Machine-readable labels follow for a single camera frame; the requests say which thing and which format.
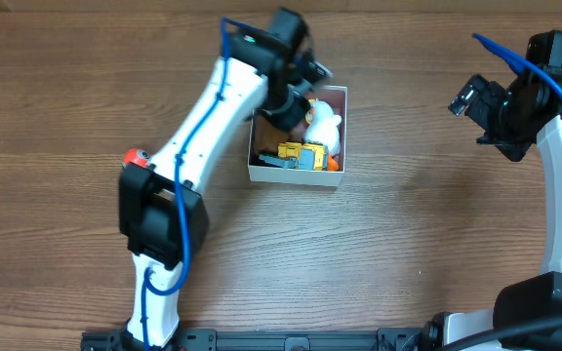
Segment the red toy ball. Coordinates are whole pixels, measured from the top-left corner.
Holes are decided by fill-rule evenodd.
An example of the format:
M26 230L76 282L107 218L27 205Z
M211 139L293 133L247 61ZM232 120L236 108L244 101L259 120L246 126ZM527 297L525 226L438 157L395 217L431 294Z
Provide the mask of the red toy ball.
M136 165L146 168L149 162L148 154L139 148L128 150L121 159L122 168L125 169L129 165Z

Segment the yellow toy truck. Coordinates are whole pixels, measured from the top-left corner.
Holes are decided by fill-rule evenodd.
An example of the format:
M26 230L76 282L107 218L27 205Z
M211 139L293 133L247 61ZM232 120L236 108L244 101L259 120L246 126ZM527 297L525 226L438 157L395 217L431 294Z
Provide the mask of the yellow toy truck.
M277 155L260 154L258 159L268 166L285 170L328 171L328 148L318 143L283 142L277 146Z

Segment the brown plush toy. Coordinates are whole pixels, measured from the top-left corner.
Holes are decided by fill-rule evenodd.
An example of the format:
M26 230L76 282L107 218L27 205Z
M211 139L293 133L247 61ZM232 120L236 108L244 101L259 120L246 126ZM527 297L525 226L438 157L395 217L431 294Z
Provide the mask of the brown plush toy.
M283 132L273 127L266 119L259 116L255 126L255 136L253 149L256 155L276 154L278 144L286 141L299 142L308 127L302 119L289 132Z

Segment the white plush duck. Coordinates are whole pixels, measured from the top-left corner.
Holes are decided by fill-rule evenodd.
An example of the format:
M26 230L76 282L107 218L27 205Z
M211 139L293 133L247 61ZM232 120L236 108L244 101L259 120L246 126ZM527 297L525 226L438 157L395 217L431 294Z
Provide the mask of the white plush duck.
M327 148L327 170L336 172L340 169L336 157L341 151L341 134L339 126L342 118L336 114L329 103L320 99L310 101L310 109L305 115L308 127L302 136L306 143L317 143Z

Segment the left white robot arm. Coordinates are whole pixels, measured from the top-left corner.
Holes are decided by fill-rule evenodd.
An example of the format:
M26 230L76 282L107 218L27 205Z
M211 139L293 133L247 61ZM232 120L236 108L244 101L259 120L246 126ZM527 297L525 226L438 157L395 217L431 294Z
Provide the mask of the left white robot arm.
M306 93L325 76L302 43L304 30L241 28L222 35L221 54L172 138L153 156L127 158L118 184L119 230L136 269L125 350L176 347L178 297L209 229L204 189L236 129L259 113L290 134L308 109Z

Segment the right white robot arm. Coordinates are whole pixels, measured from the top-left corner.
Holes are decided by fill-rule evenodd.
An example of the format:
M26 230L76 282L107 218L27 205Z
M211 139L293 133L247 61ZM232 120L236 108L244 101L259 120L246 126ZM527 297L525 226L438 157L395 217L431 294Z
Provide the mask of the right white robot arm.
M504 88L472 76L449 106L465 114L507 159L541 154L546 237L538 276L502 289L493 308L451 313L427 325L429 350L562 350L562 72L527 71Z

